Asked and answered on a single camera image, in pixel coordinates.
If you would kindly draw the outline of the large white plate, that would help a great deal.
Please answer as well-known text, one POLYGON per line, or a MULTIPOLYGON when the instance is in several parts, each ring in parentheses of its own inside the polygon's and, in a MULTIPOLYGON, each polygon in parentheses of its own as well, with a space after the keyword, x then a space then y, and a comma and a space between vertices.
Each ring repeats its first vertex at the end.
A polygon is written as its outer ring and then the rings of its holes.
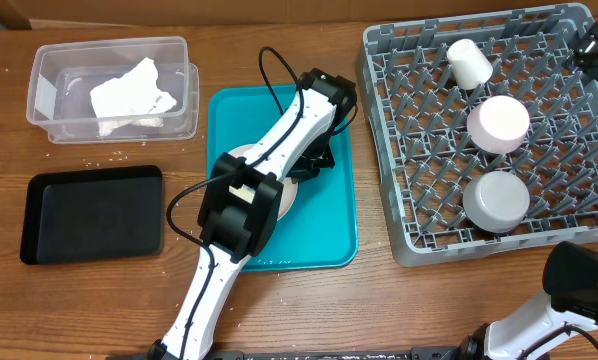
MULTIPOLYGON (((252 147, 252 144, 245 144, 239 147, 236 147, 229 151, 229 154, 233 157, 240 157, 244 152, 249 150, 252 147)), ((283 192, 281 196, 281 203, 280 208, 278 211, 277 219, 280 220, 283 218, 288 211, 290 210, 294 200, 296 199, 298 193, 298 184, 294 183, 293 180, 289 177, 286 177, 283 181, 283 192)))

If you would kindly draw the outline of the small pink bowl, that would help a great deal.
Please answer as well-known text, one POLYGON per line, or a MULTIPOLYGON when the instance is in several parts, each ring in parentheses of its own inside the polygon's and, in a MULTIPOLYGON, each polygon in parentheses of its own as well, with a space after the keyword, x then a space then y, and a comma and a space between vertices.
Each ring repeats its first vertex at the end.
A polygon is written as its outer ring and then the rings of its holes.
POLYGON ((466 128, 472 142, 492 154, 518 149, 530 127, 530 116, 522 102, 498 95, 475 107, 467 117, 466 128))

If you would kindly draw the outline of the cream cup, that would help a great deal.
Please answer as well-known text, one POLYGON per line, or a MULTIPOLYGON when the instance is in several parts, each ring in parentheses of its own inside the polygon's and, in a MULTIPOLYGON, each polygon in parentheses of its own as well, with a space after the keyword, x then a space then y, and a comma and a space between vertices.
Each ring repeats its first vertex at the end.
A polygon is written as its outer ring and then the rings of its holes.
POLYGON ((454 42, 446 53, 451 72, 460 89, 474 90, 493 74, 493 66, 470 39, 454 42))

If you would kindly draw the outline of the grey bowl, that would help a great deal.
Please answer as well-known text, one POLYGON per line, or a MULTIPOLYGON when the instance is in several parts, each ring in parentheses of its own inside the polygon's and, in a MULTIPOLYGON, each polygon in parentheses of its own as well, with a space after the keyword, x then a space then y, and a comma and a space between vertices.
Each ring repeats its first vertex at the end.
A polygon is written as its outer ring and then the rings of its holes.
POLYGON ((514 174, 493 171, 473 179, 462 196, 467 218, 491 233, 505 233, 518 226, 529 209, 530 193, 514 174))

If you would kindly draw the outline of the white napkin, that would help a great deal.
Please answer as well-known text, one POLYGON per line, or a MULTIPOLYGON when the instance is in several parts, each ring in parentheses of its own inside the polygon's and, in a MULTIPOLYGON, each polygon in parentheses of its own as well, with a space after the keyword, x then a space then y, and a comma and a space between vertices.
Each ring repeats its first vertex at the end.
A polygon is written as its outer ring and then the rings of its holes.
POLYGON ((108 80, 90 91, 97 118, 166 113, 177 100, 157 87, 158 70, 150 58, 141 60, 120 78, 108 80))

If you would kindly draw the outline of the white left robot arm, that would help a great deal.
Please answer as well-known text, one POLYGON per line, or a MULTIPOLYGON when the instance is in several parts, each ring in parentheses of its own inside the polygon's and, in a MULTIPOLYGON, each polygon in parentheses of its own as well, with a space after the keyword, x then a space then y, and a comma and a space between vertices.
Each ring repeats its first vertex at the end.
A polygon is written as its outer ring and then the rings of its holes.
POLYGON ((311 180, 334 166, 330 140, 357 113, 355 85, 317 68, 292 80, 294 98, 273 127, 242 155, 221 154, 209 179, 184 189, 168 204, 169 227, 200 252, 179 313, 147 358, 208 355, 238 275, 276 227, 285 179, 311 180))

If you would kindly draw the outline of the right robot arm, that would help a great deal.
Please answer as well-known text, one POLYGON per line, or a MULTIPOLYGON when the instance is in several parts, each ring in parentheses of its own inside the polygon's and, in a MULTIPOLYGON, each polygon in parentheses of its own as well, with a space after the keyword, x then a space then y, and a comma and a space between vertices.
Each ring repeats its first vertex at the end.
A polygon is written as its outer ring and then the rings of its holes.
POLYGON ((547 359, 579 334, 598 352, 598 252, 571 242, 549 254, 543 290, 508 317, 485 323, 444 359, 547 359))

